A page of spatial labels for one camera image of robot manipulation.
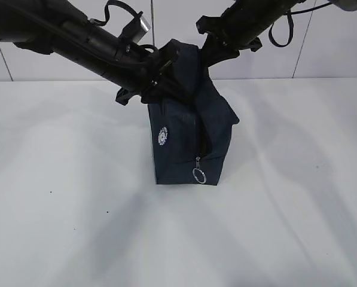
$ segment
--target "zipper pull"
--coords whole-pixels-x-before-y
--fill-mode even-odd
[[[200,160],[201,160],[200,157],[196,157],[196,169],[201,169],[201,167],[200,167]]]
[[[196,157],[196,168],[193,169],[193,176],[199,184],[205,184],[207,179],[205,173],[201,170],[200,160],[201,160],[200,157]],[[203,178],[202,181],[200,181],[200,179],[198,178],[197,173],[201,174]]]

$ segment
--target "circular logo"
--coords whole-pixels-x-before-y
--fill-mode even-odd
[[[158,135],[158,144],[159,145],[164,145],[167,141],[167,128],[163,127],[160,130],[160,134]]]

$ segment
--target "black bracket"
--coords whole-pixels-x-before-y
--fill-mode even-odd
[[[202,48],[202,59],[207,67],[219,62],[239,57],[239,51],[250,49],[252,52],[262,48],[262,42],[257,37],[248,45],[240,45],[233,41],[222,28],[220,17],[202,16],[197,22],[200,34],[207,34]]]
[[[172,63],[179,57],[179,47],[171,40],[164,47],[150,55],[152,66],[149,67],[150,78],[142,91],[128,91],[122,88],[117,93],[116,102],[126,106],[129,100],[141,94],[142,103],[157,103],[161,97],[172,97],[187,103],[191,100],[189,95],[171,73]]]

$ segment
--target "black mechanical arm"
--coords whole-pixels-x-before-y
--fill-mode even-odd
[[[239,56],[240,50],[257,51],[258,36],[293,6],[305,0],[237,0],[221,17],[203,16],[197,22],[208,35],[202,48],[204,66]],[[357,0],[331,0],[344,10],[357,10]],[[102,28],[109,20],[110,5],[133,16],[119,37]],[[105,21],[88,19],[68,0],[0,0],[0,41],[36,53],[57,53],[122,87],[117,102],[126,105],[139,94],[143,103],[162,96],[190,102],[175,80],[171,64],[179,57],[173,42],[161,49],[137,45],[148,30],[141,13],[121,1],[109,0]]]

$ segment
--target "fabric bag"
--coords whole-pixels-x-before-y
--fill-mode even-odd
[[[148,105],[157,184],[217,185],[237,115],[203,68],[197,46],[181,48],[175,78],[193,94],[191,105],[163,97]]]

